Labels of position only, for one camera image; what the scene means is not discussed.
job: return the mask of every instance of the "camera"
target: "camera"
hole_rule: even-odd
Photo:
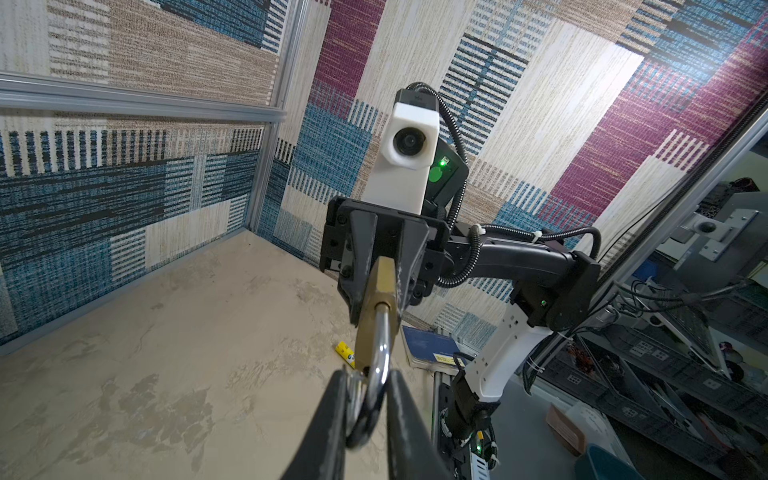
[[[422,151],[426,138],[418,128],[406,127],[395,134],[395,148],[400,154],[412,157]]]
[[[397,92],[362,201],[421,214],[440,134],[438,111],[433,95]]]

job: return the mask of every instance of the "notebook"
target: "notebook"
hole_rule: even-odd
[[[406,346],[408,363],[413,368],[456,375],[458,368],[453,353],[458,352],[456,341],[434,332],[402,326],[402,342]],[[464,366],[467,362],[458,359]]]

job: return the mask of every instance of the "floor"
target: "floor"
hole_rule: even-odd
[[[0,357],[0,478],[279,478],[341,340],[335,280],[250,232],[221,240]],[[428,424],[432,378],[400,338],[393,364]],[[346,477],[387,477],[384,422]]]

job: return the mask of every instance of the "white camera housing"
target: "white camera housing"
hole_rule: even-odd
[[[425,137],[421,151],[412,156],[401,154],[395,146],[395,135],[408,127],[420,130]],[[395,103],[362,201],[420,215],[439,133],[437,110]]]

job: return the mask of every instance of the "camera lens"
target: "camera lens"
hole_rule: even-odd
[[[395,134],[395,148],[400,154],[408,157],[412,157],[422,151],[425,141],[426,137],[418,128],[403,128]]]

